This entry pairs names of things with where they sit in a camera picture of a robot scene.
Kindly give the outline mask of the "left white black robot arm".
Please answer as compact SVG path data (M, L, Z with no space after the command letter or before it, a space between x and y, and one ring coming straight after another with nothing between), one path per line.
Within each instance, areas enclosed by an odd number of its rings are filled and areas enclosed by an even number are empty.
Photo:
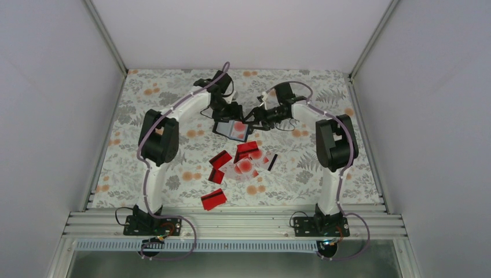
M167 163L176 156L179 148L179 124L191 116L210 108L217 123L239 122L242 108L232 99L236 92L228 92L233 83L227 69L223 68L211 79L194 82L190 92L179 98L164 111L150 109L144 116L137 149L137 159L146 165L142 184L142 196L138 201L145 213L138 220L138 227L148 235L161 227L162 179Z

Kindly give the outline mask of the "white card red circles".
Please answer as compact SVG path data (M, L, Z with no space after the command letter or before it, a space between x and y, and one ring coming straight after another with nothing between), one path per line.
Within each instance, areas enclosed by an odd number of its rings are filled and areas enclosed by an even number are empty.
M248 133L248 126L241 122L234 122L230 136L234 140L244 141Z

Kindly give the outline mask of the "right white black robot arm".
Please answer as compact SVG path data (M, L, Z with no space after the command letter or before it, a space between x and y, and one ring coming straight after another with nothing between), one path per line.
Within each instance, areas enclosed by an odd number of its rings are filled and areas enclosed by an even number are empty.
M294 119L314 129L316 156L323 168L321 196L316 203L314 230L327 236L336 228L336 221L345 216L341 206L341 190L345 174L358 156L358 145L349 115L334 116L317 108L312 103L313 89L305 83L297 84L309 89L309 95L294 94L292 81L281 82L275 91L278 105L266 108L268 92L259 96L260 105L241 117L244 124L258 130L271 130L274 125L287 119Z

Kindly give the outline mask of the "red card black stripe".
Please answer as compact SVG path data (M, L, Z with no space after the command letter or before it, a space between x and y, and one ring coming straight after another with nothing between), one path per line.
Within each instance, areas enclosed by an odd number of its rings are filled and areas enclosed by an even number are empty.
M202 206L206 211L210 211L227 202L227 198L222 189L217 189L214 192L202 196L200 199Z

